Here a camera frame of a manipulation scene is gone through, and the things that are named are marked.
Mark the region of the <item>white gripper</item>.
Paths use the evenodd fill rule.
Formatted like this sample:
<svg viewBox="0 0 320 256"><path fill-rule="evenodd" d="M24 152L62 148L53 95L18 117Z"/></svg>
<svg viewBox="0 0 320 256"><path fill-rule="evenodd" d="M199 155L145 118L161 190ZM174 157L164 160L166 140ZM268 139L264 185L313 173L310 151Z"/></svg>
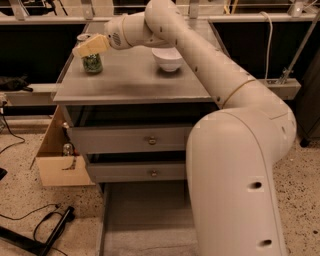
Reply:
<svg viewBox="0 0 320 256"><path fill-rule="evenodd" d="M93 54L102 53L108 50L109 44L114 49L125 49L126 40L123 32L124 16L111 19L104 24L105 35L93 34L83 42L78 43L72 53L76 57L86 57Z"/></svg>

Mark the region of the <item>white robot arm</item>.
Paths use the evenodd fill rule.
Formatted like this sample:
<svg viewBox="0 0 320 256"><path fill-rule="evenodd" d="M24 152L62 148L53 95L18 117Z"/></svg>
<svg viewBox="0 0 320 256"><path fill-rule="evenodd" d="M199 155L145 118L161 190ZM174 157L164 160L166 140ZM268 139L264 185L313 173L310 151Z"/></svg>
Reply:
<svg viewBox="0 0 320 256"><path fill-rule="evenodd" d="M218 106L195 124L186 148L200 256L287 256L273 166L295 140L292 110L195 32L172 0L111 19L73 53L139 45L176 48Z"/></svg>

